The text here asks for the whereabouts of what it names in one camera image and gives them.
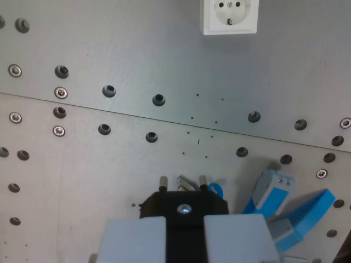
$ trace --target screw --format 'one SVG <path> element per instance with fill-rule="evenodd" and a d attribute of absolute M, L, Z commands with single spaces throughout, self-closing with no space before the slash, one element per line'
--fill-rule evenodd
<path fill-rule="evenodd" d="M 22 75 L 22 70 L 18 65 L 12 64 L 9 66 L 9 73 L 11 76 L 18 78 Z"/>
<path fill-rule="evenodd" d="M 343 129 L 347 129 L 351 127 L 351 119 L 350 118 L 343 118 L 340 122 L 340 127 Z"/>
<path fill-rule="evenodd" d="M 12 121 L 13 123 L 16 123 L 16 124 L 18 124 L 22 121 L 21 115 L 17 112 L 10 113 L 9 118 L 10 118 L 10 121 Z"/>
<path fill-rule="evenodd" d="M 328 171 L 325 169 L 321 169 L 316 173 L 317 178 L 323 179 L 328 175 Z"/>
<path fill-rule="evenodd" d="M 65 99 L 67 97 L 67 90 L 63 87 L 57 87 L 55 89 L 55 95 L 59 99 Z"/>
<path fill-rule="evenodd" d="M 63 127 L 61 126 L 55 126 L 53 129 L 53 133 L 57 136 L 57 137 L 62 137 L 65 135 L 66 131 Z"/>

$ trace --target electrical socket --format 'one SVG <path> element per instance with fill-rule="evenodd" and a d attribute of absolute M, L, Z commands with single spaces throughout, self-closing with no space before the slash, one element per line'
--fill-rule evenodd
<path fill-rule="evenodd" d="M 204 35 L 257 32 L 259 0 L 200 0 L 200 31 Z"/>

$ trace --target white wall outlet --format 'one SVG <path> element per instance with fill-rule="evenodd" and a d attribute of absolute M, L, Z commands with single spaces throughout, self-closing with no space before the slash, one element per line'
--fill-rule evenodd
<path fill-rule="evenodd" d="M 259 0 L 200 0 L 200 31 L 204 35 L 257 32 Z"/>

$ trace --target metal panel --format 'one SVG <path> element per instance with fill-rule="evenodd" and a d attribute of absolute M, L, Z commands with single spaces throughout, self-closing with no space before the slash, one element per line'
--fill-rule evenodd
<path fill-rule="evenodd" d="M 244 209 L 266 167 L 295 177 L 295 197 L 329 188 L 345 206 L 330 208 L 288 255 L 331 262 L 350 230 L 348 152 L 334 151 L 336 160 L 324 163 L 329 150 L 323 148 L 69 105 L 62 105 L 67 116 L 58 119 L 57 106 L 0 94 L 0 147 L 9 150 L 0 158 L 0 260 L 86 263 L 99 249 L 107 220 L 137 218 L 138 204 L 157 191 L 161 175 L 168 176 L 170 190 L 177 189 L 180 174 L 194 181 L 207 175 L 222 185 L 231 213 Z M 14 111 L 23 117 L 20 124 L 8 118 Z M 98 132 L 102 123 L 111 127 L 107 136 Z M 53 134 L 56 125 L 65 128 L 65 136 Z M 151 131 L 158 135 L 153 144 L 145 140 Z M 239 147 L 249 154 L 236 156 Z M 18 159 L 18 150 L 27 151 L 29 160 Z M 291 164 L 279 163 L 285 154 Z M 321 168 L 329 175 L 317 179 Z M 7 190 L 10 183 L 20 192 Z M 9 223 L 12 216 L 20 226 Z M 338 231 L 336 237 L 326 237 L 330 229 Z"/>
<path fill-rule="evenodd" d="M 0 92 L 351 151 L 348 0 L 264 0 L 254 35 L 202 36 L 199 2 L 0 0 Z M 26 18 L 30 31 L 14 22 Z M 23 70 L 20 78 L 7 72 Z M 54 74 L 58 65 L 67 79 Z M 111 84 L 117 95 L 101 90 Z M 162 94 L 166 104 L 151 99 Z M 250 123 L 247 116 L 262 118 Z M 294 129 L 306 119 L 307 129 Z"/>

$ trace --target silver screw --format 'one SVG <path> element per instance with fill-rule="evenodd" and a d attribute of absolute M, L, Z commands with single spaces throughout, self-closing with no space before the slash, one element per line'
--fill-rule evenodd
<path fill-rule="evenodd" d="M 18 78 L 22 75 L 22 69 L 15 64 L 9 66 L 9 73 L 11 76 Z"/>
<path fill-rule="evenodd" d="M 177 211 L 183 215 L 189 214 L 191 212 L 191 206 L 188 204 L 181 204 L 178 206 Z"/>
<path fill-rule="evenodd" d="M 350 118 L 343 118 L 340 122 L 340 127 L 343 129 L 347 129 L 351 127 L 351 119 Z"/>
<path fill-rule="evenodd" d="M 67 98 L 67 90 L 63 87 L 57 87 L 55 89 L 55 96 L 59 99 L 66 99 Z"/>
<path fill-rule="evenodd" d="M 13 123 L 16 123 L 16 124 L 18 124 L 22 121 L 21 115 L 17 112 L 10 113 L 9 118 L 10 118 L 10 121 L 12 121 Z"/>
<path fill-rule="evenodd" d="M 62 137 L 65 135 L 66 131 L 63 127 L 61 126 L 55 126 L 53 129 L 53 133 L 57 136 L 57 137 Z"/>
<path fill-rule="evenodd" d="M 328 171 L 325 169 L 321 169 L 316 173 L 317 178 L 323 179 L 328 175 Z"/>

